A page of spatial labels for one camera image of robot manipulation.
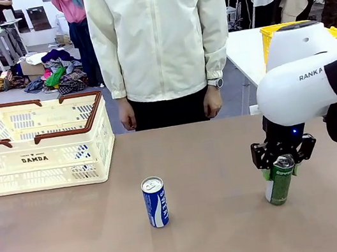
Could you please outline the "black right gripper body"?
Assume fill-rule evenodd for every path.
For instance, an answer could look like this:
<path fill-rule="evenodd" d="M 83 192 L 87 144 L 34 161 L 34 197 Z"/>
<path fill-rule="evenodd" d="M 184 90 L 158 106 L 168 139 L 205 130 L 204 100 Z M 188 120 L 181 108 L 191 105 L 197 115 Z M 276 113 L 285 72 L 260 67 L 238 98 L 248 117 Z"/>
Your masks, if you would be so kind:
<path fill-rule="evenodd" d="M 297 149 L 302 141 L 304 134 L 304 123 L 282 126 L 271 122 L 266 117 L 262 119 L 262 128 L 265 131 L 265 143 L 276 147 L 290 150 Z"/>

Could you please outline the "person's right hand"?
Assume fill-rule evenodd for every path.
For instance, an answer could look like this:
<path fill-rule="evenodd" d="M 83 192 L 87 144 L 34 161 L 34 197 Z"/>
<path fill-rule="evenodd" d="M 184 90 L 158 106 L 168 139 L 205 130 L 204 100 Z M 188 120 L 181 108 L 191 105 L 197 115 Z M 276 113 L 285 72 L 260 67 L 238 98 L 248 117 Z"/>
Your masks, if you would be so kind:
<path fill-rule="evenodd" d="M 117 105 L 119 109 L 119 119 L 123 127 L 128 131 L 135 130 L 137 128 L 137 122 L 130 101 L 127 98 L 120 98 L 117 100 Z"/>

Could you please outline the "person's left hand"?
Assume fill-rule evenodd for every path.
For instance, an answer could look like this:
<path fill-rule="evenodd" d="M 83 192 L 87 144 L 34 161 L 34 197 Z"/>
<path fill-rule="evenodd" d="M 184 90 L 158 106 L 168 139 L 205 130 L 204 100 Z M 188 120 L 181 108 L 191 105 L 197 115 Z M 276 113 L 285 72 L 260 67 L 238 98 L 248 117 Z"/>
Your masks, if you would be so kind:
<path fill-rule="evenodd" d="M 207 118 L 215 118 L 221 110 L 223 100 L 220 90 L 212 85 L 207 87 L 204 96 L 204 113 Z"/>

